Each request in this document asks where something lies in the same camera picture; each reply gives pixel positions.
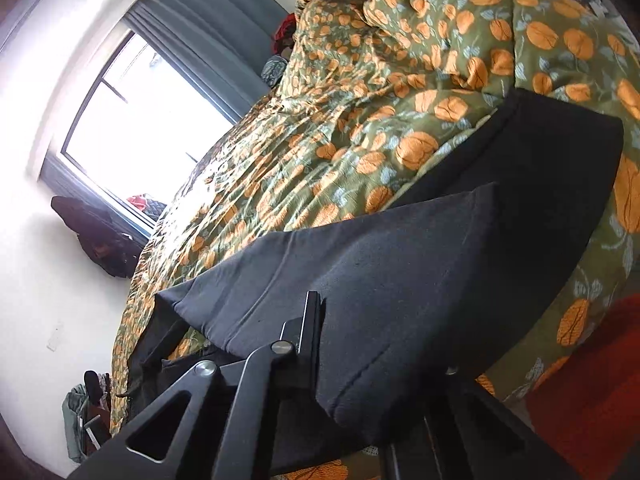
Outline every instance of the gray curtain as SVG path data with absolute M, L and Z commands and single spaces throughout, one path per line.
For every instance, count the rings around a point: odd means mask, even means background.
M 138 0 L 125 20 L 235 123 L 270 90 L 260 72 L 286 15 L 274 0 Z

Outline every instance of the white wall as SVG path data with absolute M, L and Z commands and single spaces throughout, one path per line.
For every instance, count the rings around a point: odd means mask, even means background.
M 134 1 L 41 0 L 0 53 L 0 412 L 23 451 L 61 476 L 74 467 L 62 400 L 85 370 L 110 370 L 128 282 L 88 259 L 35 177 Z

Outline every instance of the wall outlet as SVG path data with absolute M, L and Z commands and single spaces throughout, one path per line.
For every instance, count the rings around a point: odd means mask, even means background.
M 58 323 L 53 329 L 53 332 L 49 337 L 49 341 L 47 341 L 47 348 L 52 352 L 55 352 L 58 349 L 58 346 L 60 345 L 63 328 L 64 328 L 64 325 L 61 322 Z

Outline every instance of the green comforter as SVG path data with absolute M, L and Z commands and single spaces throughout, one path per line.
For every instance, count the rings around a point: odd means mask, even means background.
M 501 400 L 522 398 L 590 335 L 633 264 L 636 56 L 573 0 L 300 0 L 296 40 L 279 88 L 210 150 L 159 221 L 114 345 L 114 390 L 126 389 L 127 358 L 156 291 L 270 230 L 384 209 L 515 86 L 620 117 L 625 127 L 614 190 L 580 264 L 530 333 L 478 378 Z M 192 330 L 175 356 L 204 343 Z M 125 414 L 114 399 L 115 431 Z M 370 455 L 287 477 L 365 480 L 378 474 Z

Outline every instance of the black metal frame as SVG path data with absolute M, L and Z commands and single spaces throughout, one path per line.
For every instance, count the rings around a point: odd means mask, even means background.
M 198 362 L 71 480 L 267 480 L 280 399 L 316 389 L 317 292 L 244 361 Z M 454 370 L 433 375 L 413 424 L 380 448 L 383 480 L 579 480 L 522 421 Z

